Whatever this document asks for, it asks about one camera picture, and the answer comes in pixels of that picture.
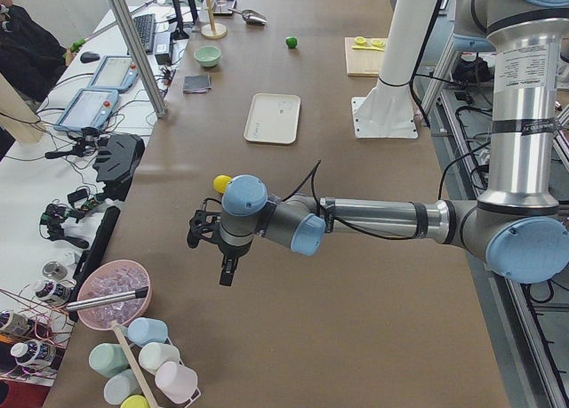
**black shirt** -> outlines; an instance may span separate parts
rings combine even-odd
[[[12,5],[8,15],[11,32],[0,29],[0,73],[14,88],[42,101],[66,69],[66,50],[24,8]]]

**bowl of ice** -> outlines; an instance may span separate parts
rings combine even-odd
[[[132,260],[114,260],[103,264],[85,279],[77,294],[77,301],[138,290],[144,286],[148,287],[145,298],[79,310],[77,312],[79,319],[93,330],[110,330],[114,321],[126,326],[142,316],[150,304],[152,297],[150,276],[141,264]]]

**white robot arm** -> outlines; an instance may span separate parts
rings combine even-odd
[[[433,204],[306,196],[281,201],[249,175],[234,178],[222,212],[203,205],[188,245],[217,244],[221,284],[231,285],[255,235],[311,255],[324,233],[364,231],[387,239],[432,238],[460,246],[519,283],[547,280],[569,262],[569,232],[549,193],[556,69],[569,32],[569,0],[459,0],[455,32],[497,52],[488,189],[477,201]]]

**metal scoop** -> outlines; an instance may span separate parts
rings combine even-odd
[[[228,8],[232,12],[236,12],[237,14],[241,14],[243,21],[247,24],[254,24],[257,26],[264,26],[267,24],[267,17],[262,14],[259,14],[253,10],[236,10],[235,8]]]

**computer mouse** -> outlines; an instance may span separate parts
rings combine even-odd
[[[79,57],[79,60],[82,63],[90,63],[92,61],[97,61],[98,59],[100,59],[100,55],[97,52],[84,52],[83,54],[81,54],[81,57]]]

